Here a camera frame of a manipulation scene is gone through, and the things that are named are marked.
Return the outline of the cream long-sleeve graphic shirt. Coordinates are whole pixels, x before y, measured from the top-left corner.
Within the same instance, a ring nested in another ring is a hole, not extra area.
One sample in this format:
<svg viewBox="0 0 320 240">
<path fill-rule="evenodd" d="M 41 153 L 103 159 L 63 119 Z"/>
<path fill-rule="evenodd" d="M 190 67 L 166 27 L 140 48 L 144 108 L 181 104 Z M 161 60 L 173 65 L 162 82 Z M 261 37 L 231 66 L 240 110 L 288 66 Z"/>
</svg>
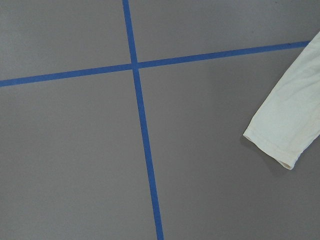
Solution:
<svg viewBox="0 0 320 240">
<path fill-rule="evenodd" d="M 320 134 L 320 36 L 279 79 L 243 136 L 288 170 Z"/>
</svg>

